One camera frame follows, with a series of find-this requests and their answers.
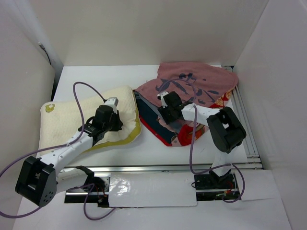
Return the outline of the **cream yellow pillow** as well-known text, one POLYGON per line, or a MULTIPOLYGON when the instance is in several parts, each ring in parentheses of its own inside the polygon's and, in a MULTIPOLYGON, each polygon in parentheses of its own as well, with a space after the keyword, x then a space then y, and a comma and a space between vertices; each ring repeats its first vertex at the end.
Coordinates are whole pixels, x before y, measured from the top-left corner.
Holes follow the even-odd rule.
MULTIPOLYGON (((123 123, 117 132, 107 132, 104 138, 90 149, 125 145, 133 142, 141 133, 141 122, 134 92, 129 86, 122 86, 101 92, 105 98, 118 98, 117 109, 123 123)), ((75 100, 69 102, 48 102, 40 109, 39 148, 64 144, 82 125, 81 115, 75 100)))

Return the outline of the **white cover plate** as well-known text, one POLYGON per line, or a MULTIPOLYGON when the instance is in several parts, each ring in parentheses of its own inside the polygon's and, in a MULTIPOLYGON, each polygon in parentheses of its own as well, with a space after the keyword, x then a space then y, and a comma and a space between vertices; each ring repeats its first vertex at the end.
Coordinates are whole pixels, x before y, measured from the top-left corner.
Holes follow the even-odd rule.
POLYGON ((196 190, 189 172, 113 173, 109 182, 110 207, 193 207, 196 190))

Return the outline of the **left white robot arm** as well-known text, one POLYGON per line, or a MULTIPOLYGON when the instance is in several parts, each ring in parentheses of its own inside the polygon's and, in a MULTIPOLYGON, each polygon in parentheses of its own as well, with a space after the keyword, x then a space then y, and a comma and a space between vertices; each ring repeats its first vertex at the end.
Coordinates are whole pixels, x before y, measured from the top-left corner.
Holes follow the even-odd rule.
POLYGON ((90 191, 105 190, 103 179, 85 166, 65 171, 64 168, 81 153, 92 148, 110 131, 120 131, 123 123, 115 105, 101 105, 72 137, 73 144, 65 144, 42 157, 30 156, 23 162, 15 191, 39 207, 46 206, 55 194, 73 188, 90 191))

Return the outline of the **pink red patterned pillowcase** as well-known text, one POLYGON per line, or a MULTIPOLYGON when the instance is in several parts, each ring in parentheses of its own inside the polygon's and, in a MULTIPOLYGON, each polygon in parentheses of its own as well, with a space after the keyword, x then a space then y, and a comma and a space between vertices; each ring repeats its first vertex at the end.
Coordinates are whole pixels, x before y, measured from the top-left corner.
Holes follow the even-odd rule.
POLYGON ((158 94, 176 92, 182 102, 220 109, 237 84, 235 73, 205 63, 161 63, 157 78, 136 88, 134 94, 144 126, 166 146, 181 147, 191 144, 193 123, 177 120, 167 125, 158 111, 162 105, 158 94))

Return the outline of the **aluminium side rail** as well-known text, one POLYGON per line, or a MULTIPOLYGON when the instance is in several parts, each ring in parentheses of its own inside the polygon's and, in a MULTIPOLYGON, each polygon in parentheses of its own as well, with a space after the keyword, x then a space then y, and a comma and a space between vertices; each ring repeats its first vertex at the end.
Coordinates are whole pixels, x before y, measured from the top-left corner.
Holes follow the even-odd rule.
POLYGON ((256 142, 252 134, 243 99, 239 91, 239 83, 231 91, 229 101, 225 105, 233 109, 247 134, 242 144, 237 148, 234 158, 235 164, 238 164, 240 169, 263 170, 263 164, 256 147, 256 142))

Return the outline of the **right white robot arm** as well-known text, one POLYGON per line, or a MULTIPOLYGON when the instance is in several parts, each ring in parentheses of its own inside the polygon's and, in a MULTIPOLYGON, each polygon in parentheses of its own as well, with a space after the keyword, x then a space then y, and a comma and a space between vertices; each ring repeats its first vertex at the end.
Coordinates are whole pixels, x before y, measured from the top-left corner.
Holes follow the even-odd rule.
POLYGON ((209 128, 213 143, 217 148, 214 162, 207 170, 210 175, 209 182, 215 188, 225 184, 231 172, 233 152, 247 136, 232 108, 215 109, 202 107, 189 101, 182 102, 176 92, 161 92, 157 98, 162 103, 158 111, 166 124, 181 119, 209 128))

